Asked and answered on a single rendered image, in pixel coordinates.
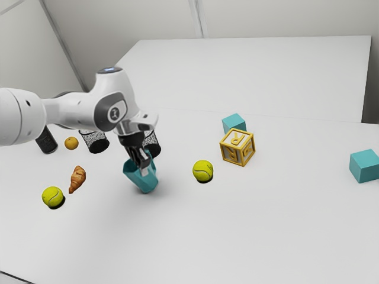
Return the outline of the small teal cube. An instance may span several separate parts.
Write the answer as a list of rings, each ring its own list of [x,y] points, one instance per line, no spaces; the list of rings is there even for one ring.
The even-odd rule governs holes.
[[[238,130],[246,131],[245,120],[237,113],[232,114],[222,120],[224,133],[227,134],[232,128]]]

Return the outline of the black cylindrical can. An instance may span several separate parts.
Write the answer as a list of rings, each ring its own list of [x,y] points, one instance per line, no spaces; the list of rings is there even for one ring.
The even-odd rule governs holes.
[[[35,142],[44,154],[53,153],[58,148],[58,144],[47,126],[44,127],[42,133],[35,139]]]

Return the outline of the yellow letter block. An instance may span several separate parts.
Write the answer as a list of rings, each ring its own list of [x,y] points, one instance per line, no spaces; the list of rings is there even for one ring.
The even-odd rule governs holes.
[[[224,161],[246,166],[256,152],[253,133],[231,128],[219,142]]]

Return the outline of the large teal cube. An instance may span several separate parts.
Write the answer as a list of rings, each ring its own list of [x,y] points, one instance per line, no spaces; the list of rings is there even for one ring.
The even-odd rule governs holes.
[[[350,155],[349,170],[358,183],[379,179],[379,156],[372,150]]]

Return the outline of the yellow tennis ball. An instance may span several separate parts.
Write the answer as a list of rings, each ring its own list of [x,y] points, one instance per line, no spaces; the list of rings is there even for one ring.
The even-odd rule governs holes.
[[[62,190],[56,186],[46,188],[41,197],[44,204],[50,208],[59,206],[64,199]]]
[[[198,160],[192,167],[192,174],[198,182],[208,182],[213,178],[213,165],[207,160]]]

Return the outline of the teal faceted mug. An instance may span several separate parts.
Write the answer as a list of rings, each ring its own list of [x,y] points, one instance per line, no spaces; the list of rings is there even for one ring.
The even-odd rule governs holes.
[[[123,173],[143,192],[149,193],[155,190],[158,185],[156,177],[156,166],[149,150],[145,150],[151,158],[150,165],[147,167],[147,175],[142,176],[139,168],[134,164],[132,159],[128,159],[123,166]]]

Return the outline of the black mesh pen holder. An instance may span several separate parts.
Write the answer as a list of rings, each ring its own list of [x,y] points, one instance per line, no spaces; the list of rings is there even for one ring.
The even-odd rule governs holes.
[[[144,132],[143,148],[149,151],[153,159],[161,153],[161,147],[154,130]]]
[[[92,154],[102,153],[110,145],[105,133],[102,131],[79,130],[79,134]]]

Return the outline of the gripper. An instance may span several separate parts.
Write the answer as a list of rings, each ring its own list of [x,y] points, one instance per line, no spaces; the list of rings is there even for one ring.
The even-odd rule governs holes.
[[[131,160],[137,164],[140,174],[145,177],[149,174],[151,156],[143,148],[144,132],[139,131],[130,135],[119,135],[118,140],[125,148]]]

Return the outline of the croissant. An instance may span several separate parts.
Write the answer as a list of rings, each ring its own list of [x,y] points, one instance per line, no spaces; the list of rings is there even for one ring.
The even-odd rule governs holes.
[[[81,166],[76,166],[70,177],[69,194],[74,193],[86,181],[86,171]]]

